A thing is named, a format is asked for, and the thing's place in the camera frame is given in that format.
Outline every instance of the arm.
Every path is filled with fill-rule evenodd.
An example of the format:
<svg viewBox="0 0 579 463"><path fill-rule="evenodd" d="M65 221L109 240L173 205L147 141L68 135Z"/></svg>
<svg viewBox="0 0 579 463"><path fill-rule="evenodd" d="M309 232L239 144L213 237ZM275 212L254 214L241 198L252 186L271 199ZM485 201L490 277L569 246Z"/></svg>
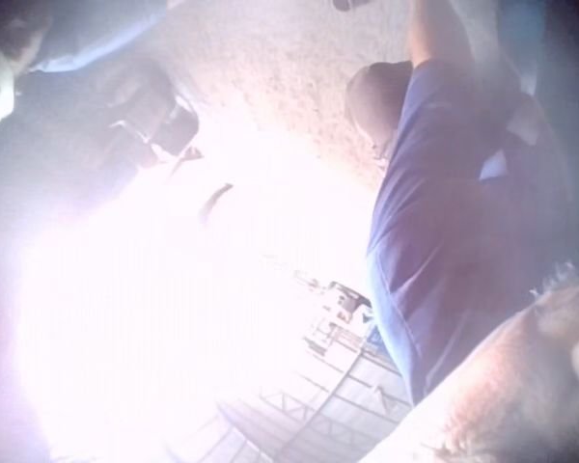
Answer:
<svg viewBox="0 0 579 463"><path fill-rule="evenodd" d="M465 28L449 0L412 0L409 49L417 68L440 60L471 69L474 63Z"/></svg>

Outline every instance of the person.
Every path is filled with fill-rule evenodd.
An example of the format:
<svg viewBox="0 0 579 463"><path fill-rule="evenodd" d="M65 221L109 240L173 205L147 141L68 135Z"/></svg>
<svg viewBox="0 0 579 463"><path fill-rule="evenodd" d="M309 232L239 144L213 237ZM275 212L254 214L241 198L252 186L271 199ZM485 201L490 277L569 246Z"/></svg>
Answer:
<svg viewBox="0 0 579 463"><path fill-rule="evenodd" d="M0 122L14 110L23 74L84 68L133 42L182 1L0 2Z"/></svg>
<svg viewBox="0 0 579 463"><path fill-rule="evenodd" d="M359 71L346 112L390 153L372 215L370 297L418 404L532 301L567 256L571 220L544 118L520 91L485 110L494 98L449 0L411 0L409 45L411 69Z"/></svg>
<svg viewBox="0 0 579 463"><path fill-rule="evenodd" d="M121 50L161 21L183 0L58 2L31 71L65 72Z"/></svg>

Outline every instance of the shirt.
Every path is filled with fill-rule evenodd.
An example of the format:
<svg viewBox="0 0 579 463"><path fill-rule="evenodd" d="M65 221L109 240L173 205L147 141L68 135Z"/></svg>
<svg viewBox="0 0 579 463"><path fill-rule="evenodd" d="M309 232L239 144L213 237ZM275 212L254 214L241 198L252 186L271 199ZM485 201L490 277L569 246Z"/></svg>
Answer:
<svg viewBox="0 0 579 463"><path fill-rule="evenodd" d="M131 43L167 12L167 0L64 0L59 2L32 70L83 68Z"/></svg>
<svg viewBox="0 0 579 463"><path fill-rule="evenodd" d="M415 404L532 301L554 259L542 192L481 180L493 154L481 132L472 76L436 61L414 70L367 260L378 329Z"/></svg>

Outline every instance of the blue t-shirt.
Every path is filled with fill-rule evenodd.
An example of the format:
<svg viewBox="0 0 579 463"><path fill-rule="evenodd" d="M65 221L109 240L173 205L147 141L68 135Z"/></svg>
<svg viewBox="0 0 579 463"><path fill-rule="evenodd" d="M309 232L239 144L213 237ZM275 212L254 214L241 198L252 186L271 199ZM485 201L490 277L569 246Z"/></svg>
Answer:
<svg viewBox="0 0 579 463"><path fill-rule="evenodd" d="M62 0L32 69L83 68L128 45L167 12L167 0Z"/></svg>
<svg viewBox="0 0 579 463"><path fill-rule="evenodd" d="M527 217L543 201L531 182L481 180L493 152L479 124L470 76L435 61L414 70L368 264L378 328L415 404L532 301L555 255L539 231L551 218Z"/></svg>

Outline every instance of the bright light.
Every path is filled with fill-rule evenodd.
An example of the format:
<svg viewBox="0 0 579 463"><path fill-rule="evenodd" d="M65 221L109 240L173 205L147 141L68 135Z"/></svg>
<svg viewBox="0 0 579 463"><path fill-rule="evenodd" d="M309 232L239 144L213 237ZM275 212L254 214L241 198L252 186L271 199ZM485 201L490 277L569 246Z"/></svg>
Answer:
<svg viewBox="0 0 579 463"><path fill-rule="evenodd" d="M169 170L150 171L95 217L30 250L17 356L54 456L154 460L215 413L215 398L297 367L309 308L261 255L351 273L365 220L356 190L296 156L308 144L275 134L247 145L251 155L277 151L243 177L194 161L168 186ZM232 153L248 165L239 147ZM292 154L297 163L278 163ZM287 176L306 182L296 188ZM205 232L199 208L226 180L235 191Z"/></svg>
<svg viewBox="0 0 579 463"><path fill-rule="evenodd" d="M30 250L18 363L55 456L150 461L213 407L218 270L161 180Z"/></svg>

